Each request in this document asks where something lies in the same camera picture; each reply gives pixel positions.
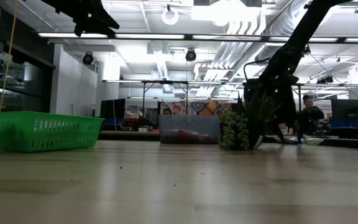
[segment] man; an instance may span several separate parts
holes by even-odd
[[[297,137],[299,142],[304,134],[313,134],[314,121],[324,118],[324,113],[317,106],[313,106],[313,99],[310,96],[303,96],[303,104],[305,108],[298,113]]]

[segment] ceiling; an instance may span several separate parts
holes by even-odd
[[[289,2],[289,0],[265,1],[275,2],[274,7],[264,10],[267,24],[269,24],[271,19],[276,19],[275,15]],[[216,26],[211,21],[192,20],[191,10],[193,8],[193,0],[184,0],[181,1],[181,4],[172,4],[172,9],[179,12],[179,20],[174,25],[168,25],[162,20],[162,12],[166,8],[165,3],[150,5],[147,1],[139,2],[142,3],[133,1],[125,3],[125,0],[123,0],[103,4],[105,10],[120,24],[121,28],[117,32],[226,34],[229,29],[229,25]],[[14,1],[0,0],[0,6],[12,13]],[[358,36],[358,14],[354,12],[355,9],[357,9],[356,6],[335,7],[331,9],[326,16],[325,22],[319,26],[314,35]],[[75,26],[72,18],[62,13],[55,13],[54,8],[40,0],[27,0],[25,3],[20,4],[17,16],[39,32],[72,32]],[[74,46],[81,48],[86,45],[114,45],[124,61],[126,61],[125,65],[121,67],[121,75],[124,78],[133,78],[138,77],[139,74],[150,75],[151,70],[157,69],[156,63],[153,60],[147,59],[148,43],[149,41],[146,40],[70,40],[71,46],[65,49],[71,51],[72,55],[79,55],[78,57],[80,57],[84,52],[70,49]],[[170,47],[174,46],[176,49],[170,52],[171,54],[173,52],[173,56],[166,62],[167,69],[187,70],[191,72],[197,63],[211,63],[223,45],[222,42],[173,40],[167,41],[167,44]],[[196,61],[186,62],[185,54],[187,49],[195,49],[197,53]],[[310,44],[310,49],[311,54],[315,58],[310,55],[305,57],[295,72],[295,75],[302,82],[310,80],[310,76],[324,72],[325,69],[332,69],[334,76],[344,82],[347,80],[347,69],[358,62],[358,45]]]

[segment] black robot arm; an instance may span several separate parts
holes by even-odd
[[[292,85],[298,78],[293,76],[302,56],[305,46],[324,19],[328,11],[341,3],[351,0],[313,0],[305,6],[306,14],[299,22],[288,42],[285,43],[269,60],[268,65],[258,80],[250,80],[257,83],[259,92],[265,92],[272,97],[277,105],[281,105],[275,117],[278,123],[293,124],[296,120],[296,106],[293,98]],[[249,87],[244,88],[244,98],[249,99],[252,93]]]

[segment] ductwork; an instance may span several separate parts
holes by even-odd
[[[263,35],[291,36],[306,13],[304,8],[310,0],[293,0],[282,14],[266,29]],[[271,57],[280,47],[254,43],[247,51],[245,62]]]

